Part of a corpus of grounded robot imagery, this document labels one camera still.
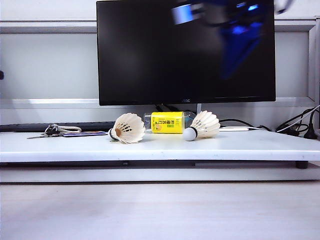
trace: yellow bottle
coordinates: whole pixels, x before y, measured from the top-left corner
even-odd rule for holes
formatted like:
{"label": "yellow bottle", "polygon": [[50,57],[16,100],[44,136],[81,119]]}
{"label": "yellow bottle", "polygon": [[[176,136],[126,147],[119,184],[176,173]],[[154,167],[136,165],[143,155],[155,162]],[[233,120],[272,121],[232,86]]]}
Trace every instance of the yellow bottle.
{"label": "yellow bottle", "polygon": [[195,117],[191,111],[160,111],[145,113],[143,121],[145,129],[154,134],[182,134]]}

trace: white cable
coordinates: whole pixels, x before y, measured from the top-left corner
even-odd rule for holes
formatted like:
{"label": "white cable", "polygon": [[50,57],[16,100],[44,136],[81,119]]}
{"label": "white cable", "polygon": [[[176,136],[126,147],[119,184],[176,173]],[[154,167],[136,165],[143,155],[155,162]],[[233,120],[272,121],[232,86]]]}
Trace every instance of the white cable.
{"label": "white cable", "polygon": [[260,128],[260,127],[252,127],[252,126],[223,126],[223,127],[220,127],[220,129],[254,129],[254,130],[265,130],[265,131],[267,131],[266,129],[263,129],[263,128]]}
{"label": "white cable", "polygon": [[286,130],[286,129],[292,127],[292,126],[295,125],[296,123],[300,122],[302,119],[304,119],[304,118],[306,118],[307,116],[309,116],[311,113],[313,113],[313,112],[314,112],[315,110],[317,110],[317,108],[319,108],[319,107],[320,107],[320,105],[316,106],[314,109],[312,109],[310,112],[308,112],[303,118],[299,118],[298,121],[295,121],[295,122],[292,123],[291,125],[289,125],[289,126],[287,126],[287,127],[285,127],[285,128],[282,128],[281,130],[278,130],[278,131],[276,131],[276,132],[277,132],[277,133],[280,133],[280,132],[282,132],[283,130]]}

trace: shuttlecock cork base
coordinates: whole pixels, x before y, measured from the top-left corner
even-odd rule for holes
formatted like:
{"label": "shuttlecock cork base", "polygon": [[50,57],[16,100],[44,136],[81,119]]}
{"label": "shuttlecock cork base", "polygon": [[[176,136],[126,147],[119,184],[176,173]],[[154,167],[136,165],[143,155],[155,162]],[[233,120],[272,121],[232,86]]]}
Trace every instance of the shuttlecock cork base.
{"label": "shuttlecock cork base", "polygon": [[210,111],[200,112],[182,134],[186,141],[193,141],[196,138],[213,138],[219,133],[220,123],[216,115]]}
{"label": "shuttlecock cork base", "polygon": [[145,124],[141,117],[134,113],[125,113],[117,118],[113,128],[108,131],[108,135],[111,140],[133,144],[142,140],[145,131]]}

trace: yellow label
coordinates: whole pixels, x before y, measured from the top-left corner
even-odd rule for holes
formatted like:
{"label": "yellow label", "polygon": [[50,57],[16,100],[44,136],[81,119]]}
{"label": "yellow label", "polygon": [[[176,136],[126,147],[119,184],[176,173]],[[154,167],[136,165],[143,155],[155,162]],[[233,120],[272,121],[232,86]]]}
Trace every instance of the yellow label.
{"label": "yellow label", "polygon": [[153,112],[151,130],[154,134],[182,134],[184,130],[183,111]]}

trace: keys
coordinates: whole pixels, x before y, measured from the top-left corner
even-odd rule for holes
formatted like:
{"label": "keys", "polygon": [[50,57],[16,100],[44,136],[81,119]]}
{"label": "keys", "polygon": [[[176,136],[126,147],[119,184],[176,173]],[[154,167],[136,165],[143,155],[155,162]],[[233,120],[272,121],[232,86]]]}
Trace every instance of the keys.
{"label": "keys", "polygon": [[27,139],[40,139],[40,138],[48,138],[48,137],[59,137],[61,136],[60,131],[58,130],[58,125],[50,124],[40,136],[32,136]]}
{"label": "keys", "polygon": [[28,137],[27,139],[41,139],[41,138],[50,138],[50,137],[60,137],[60,133],[52,134],[52,135],[46,135],[42,133],[40,136],[31,136],[31,137]]}

